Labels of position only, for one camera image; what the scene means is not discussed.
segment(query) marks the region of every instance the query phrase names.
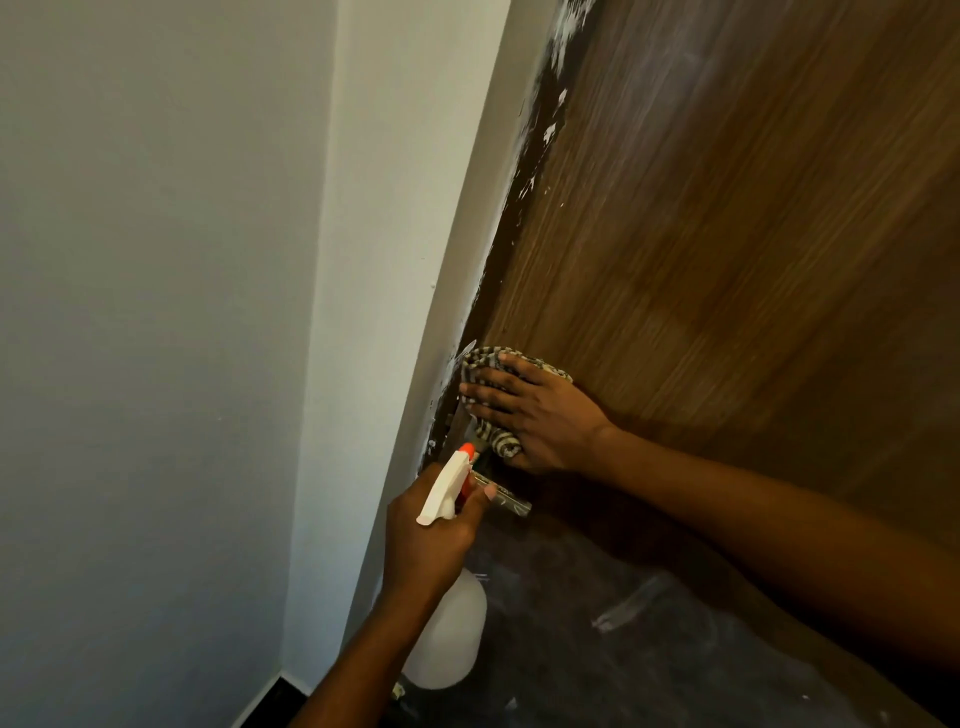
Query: baseboard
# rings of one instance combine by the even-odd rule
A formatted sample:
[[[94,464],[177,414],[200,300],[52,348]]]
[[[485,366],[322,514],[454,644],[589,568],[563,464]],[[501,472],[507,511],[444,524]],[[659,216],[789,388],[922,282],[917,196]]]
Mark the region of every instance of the baseboard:
[[[280,674],[277,677],[282,677],[284,680],[286,680],[288,683],[290,683],[292,686],[294,686],[297,690],[302,692],[307,697],[310,697],[310,693],[313,692],[313,688],[308,688],[306,686],[306,683],[304,683],[298,677],[294,677],[285,669],[282,669],[280,671]]]
[[[250,703],[247,705],[247,707],[243,709],[243,713],[241,713],[241,714],[237,717],[237,719],[234,720],[234,721],[230,724],[230,728],[240,728],[240,726],[243,725],[243,721],[250,717],[250,714],[253,712],[253,710],[256,708],[256,706],[258,706],[258,705],[260,704],[260,701],[263,700],[264,696],[265,696],[268,692],[270,692],[270,688],[272,688],[272,687],[274,686],[274,683],[275,683],[280,677],[283,677],[283,671],[278,672],[276,675],[274,675],[272,678],[270,678],[270,679],[267,681],[267,684],[266,684],[265,686],[263,686],[263,688],[260,690],[260,692],[258,692],[258,693],[253,697],[253,700],[250,701]],[[295,688],[297,688],[297,690],[300,690],[300,686],[297,685],[297,683],[293,682],[289,677],[284,677],[284,679],[285,679],[288,683],[290,683],[292,686],[294,686]]]

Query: gray wall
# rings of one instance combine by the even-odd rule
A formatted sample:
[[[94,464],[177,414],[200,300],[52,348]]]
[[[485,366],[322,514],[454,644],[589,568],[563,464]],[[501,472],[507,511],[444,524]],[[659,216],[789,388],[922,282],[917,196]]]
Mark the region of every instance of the gray wall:
[[[279,668],[334,14],[0,0],[4,726]]]

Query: cloth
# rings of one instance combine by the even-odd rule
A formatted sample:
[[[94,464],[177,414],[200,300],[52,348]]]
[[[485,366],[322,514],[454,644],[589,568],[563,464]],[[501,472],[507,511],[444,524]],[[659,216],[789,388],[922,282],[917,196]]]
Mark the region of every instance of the cloth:
[[[519,376],[521,379],[523,379],[519,372],[515,372],[497,358],[497,355],[500,354],[500,352],[511,353],[514,356],[519,356],[521,359],[526,359],[531,364],[540,367],[545,372],[562,376],[567,381],[573,381],[572,376],[563,370],[550,366],[542,359],[535,359],[532,356],[527,356],[524,353],[518,352],[516,349],[509,349],[508,347],[477,347],[476,349],[468,352],[464,356],[463,361],[460,363],[460,379],[462,381],[469,382],[470,384],[479,383],[483,384],[484,386],[493,387],[494,389],[503,390],[503,387],[498,387],[492,382],[480,381],[477,378],[477,371],[483,369],[484,367],[498,369],[501,372]],[[473,404],[475,402],[475,400],[470,397],[461,396],[460,399],[465,404]],[[509,429],[494,425],[487,420],[480,420],[473,415],[470,416],[476,424],[477,437],[490,443],[493,451],[500,457],[509,459],[514,457],[519,452],[523,452],[523,446],[520,444],[520,441]]]

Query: wall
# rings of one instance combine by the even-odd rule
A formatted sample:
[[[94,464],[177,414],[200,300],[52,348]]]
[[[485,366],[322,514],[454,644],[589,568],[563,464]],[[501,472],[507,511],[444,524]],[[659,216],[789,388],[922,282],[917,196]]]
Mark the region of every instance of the wall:
[[[556,10],[556,0],[523,0],[512,3],[507,14],[436,292],[420,340],[386,486],[350,607],[348,636],[367,616],[379,587],[387,506],[416,477],[424,450],[430,457],[434,455],[434,446],[439,447],[428,445],[427,436],[441,394],[453,375],[464,323],[485,273],[493,234],[513,181],[530,120],[533,88]]]
[[[339,6],[283,649],[306,685],[340,649],[508,7]]]
[[[0,724],[279,667],[333,15],[0,5]]]

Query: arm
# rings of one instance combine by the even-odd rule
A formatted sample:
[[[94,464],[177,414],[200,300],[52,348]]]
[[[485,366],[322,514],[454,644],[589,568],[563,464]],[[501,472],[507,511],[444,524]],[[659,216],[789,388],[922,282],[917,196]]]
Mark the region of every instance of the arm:
[[[866,641],[960,670],[960,567],[949,554],[820,494],[614,427],[572,384],[508,354],[524,380],[462,385],[471,414],[516,433],[527,470],[572,470],[642,498],[796,603]]]
[[[361,728],[379,720],[407,655],[460,575],[493,495],[477,488],[458,517],[421,526],[417,515],[440,469],[429,466],[390,504],[380,596],[291,728]]]

